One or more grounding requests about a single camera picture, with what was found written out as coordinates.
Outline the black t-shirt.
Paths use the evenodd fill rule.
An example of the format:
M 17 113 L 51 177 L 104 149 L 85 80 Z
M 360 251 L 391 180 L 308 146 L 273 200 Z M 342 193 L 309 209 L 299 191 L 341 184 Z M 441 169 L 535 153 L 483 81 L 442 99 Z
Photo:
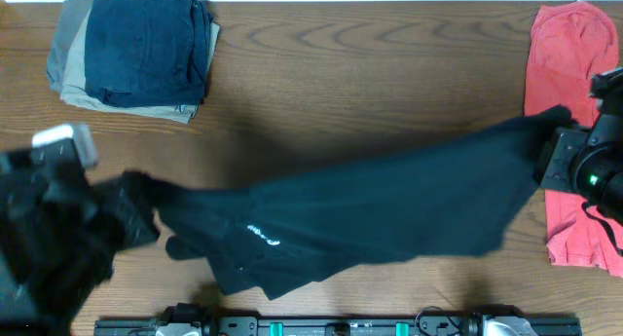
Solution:
M 536 191 L 538 156 L 562 106 L 441 145 L 281 177 L 187 189 L 138 177 L 171 230 L 167 254 L 205 258 L 221 290 L 271 299 L 360 264 L 481 256 Z

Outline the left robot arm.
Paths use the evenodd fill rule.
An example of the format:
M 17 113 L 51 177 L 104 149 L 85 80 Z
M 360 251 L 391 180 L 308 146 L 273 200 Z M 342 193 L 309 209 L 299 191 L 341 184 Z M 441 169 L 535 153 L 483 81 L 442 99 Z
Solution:
M 116 254 L 159 235 L 141 173 L 90 185 L 75 156 L 2 154 L 2 334 L 69 334 Z

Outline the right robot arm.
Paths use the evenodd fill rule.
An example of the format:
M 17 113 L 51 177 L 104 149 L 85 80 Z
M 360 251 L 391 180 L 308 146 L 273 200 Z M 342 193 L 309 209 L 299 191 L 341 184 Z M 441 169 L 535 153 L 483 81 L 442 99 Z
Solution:
M 535 171 L 544 189 L 574 194 L 622 221 L 622 118 L 601 115 L 590 128 L 557 128 Z

